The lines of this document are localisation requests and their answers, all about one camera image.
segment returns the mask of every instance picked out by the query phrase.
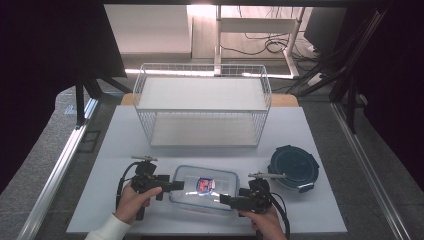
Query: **blue lid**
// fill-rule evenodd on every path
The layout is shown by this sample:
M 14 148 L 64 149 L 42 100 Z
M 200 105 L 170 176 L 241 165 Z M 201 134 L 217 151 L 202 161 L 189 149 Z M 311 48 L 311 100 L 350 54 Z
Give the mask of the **blue lid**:
M 318 163 L 305 150 L 290 145 L 279 147 L 271 158 L 268 172 L 285 174 L 286 178 L 275 179 L 285 186 L 306 192 L 314 188 L 318 179 Z

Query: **white table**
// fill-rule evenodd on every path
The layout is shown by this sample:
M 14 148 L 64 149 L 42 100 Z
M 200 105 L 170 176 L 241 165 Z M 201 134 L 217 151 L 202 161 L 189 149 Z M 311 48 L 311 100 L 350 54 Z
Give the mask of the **white table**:
M 172 176 L 179 165 L 193 165 L 236 172 L 240 186 L 248 187 L 248 173 L 266 172 L 277 147 L 292 145 L 314 156 L 320 169 L 315 189 L 298 193 L 269 180 L 271 191 L 279 193 L 287 206 L 292 233 L 346 232 L 327 175 L 312 138 L 303 109 L 272 107 L 257 148 L 152 148 L 133 106 L 118 106 L 103 141 L 84 192 L 67 229 L 87 233 L 102 225 L 114 212 L 119 178 L 134 162 L 131 156 L 149 155 L 159 159 L 155 174 Z M 127 177 L 134 175 L 130 170 Z M 148 235 L 253 235 L 250 220 L 231 214 L 187 211 L 171 203 L 151 201 L 145 218 L 129 233 Z

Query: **wire basket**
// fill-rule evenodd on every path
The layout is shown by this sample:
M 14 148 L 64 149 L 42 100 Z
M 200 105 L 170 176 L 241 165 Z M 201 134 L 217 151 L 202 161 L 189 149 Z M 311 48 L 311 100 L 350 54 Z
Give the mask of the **wire basket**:
M 133 103 L 151 146 L 256 147 L 271 88 L 263 65 L 147 63 Z

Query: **metal frame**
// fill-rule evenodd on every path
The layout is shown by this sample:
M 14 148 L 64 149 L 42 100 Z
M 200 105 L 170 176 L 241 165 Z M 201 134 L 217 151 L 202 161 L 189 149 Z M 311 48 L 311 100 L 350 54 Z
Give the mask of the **metal frame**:
M 384 0 L 101 0 L 103 4 L 137 5 L 229 5 L 229 6 L 289 6 L 289 7 L 349 7 L 377 6 Z
M 342 107 L 340 104 L 336 103 L 331 103 L 331 107 L 333 108 L 337 120 L 339 121 L 340 126 L 346 135 L 346 139 L 348 140 L 353 152 L 355 153 L 359 165 L 361 166 L 362 171 L 364 172 L 364 175 L 371 187 L 371 190 L 373 191 L 375 198 L 380 205 L 396 239 L 411 239 L 408 231 L 405 228 L 405 225 L 403 224 L 403 220 L 400 217 L 400 214 L 398 213 L 395 205 L 384 189 L 383 184 L 380 182 L 380 179 L 378 178 L 377 173 L 374 171 L 374 168 L 368 159 L 367 154 L 362 148 L 359 139 L 354 133 L 352 133 L 349 126 L 344 121 L 346 115 L 344 114 Z
M 221 5 L 216 6 L 216 45 L 215 64 L 221 64 L 221 33 L 289 33 L 290 37 L 287 48 L 283 54 L 290 70 L 290 75 L 285 78 L 299 77 L 299 71 L 293 61 L 293 46 L 302 24 L 305 7 L 302 7 L 295 19 L 269 19 L 269 18 L 222 18 Z M 215 69 L 216 74 L 220 74 L 220 69 Z
M 19 233 L 17 239 L 34 239 L 37 235 L 38 230 L 47 214 L 50 204 L 53 198 L 56 196 L 56 192 L 59 189 L 60 183 L 65 177 L 66 170 L 68 169 L 72 157 L 74 156 L 78 144 L 81 142 L 82 137 L 87 129 L 87 125 L 97 107 L 97 100 L 90 99 L 85 108 L 85 121 L 79 128 L 75 128 L 71 136 L 68 139 L 62 153 L 57 160 L 57 163 L 50 174 L 49 179 L 44 185 L 40 196 L 37 199 L 31 213 L 29 214 L 24 226 Z

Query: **plastic container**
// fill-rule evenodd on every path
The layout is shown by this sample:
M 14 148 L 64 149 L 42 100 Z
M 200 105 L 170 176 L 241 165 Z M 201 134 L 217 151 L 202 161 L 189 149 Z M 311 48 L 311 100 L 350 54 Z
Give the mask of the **plastic container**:
M 146 63 L 133 103 L 151 146 L 256 147 L 271 87 L 263 65 Z
M 225 213 L 232 209 L 219 202 L 219 195 L 238 196 L 239 178 L 234 172 L 181 165 L 174 181 L 184 181 L 184 190 L 172 191 L 171 202 L 186 210 L 203 213 Z

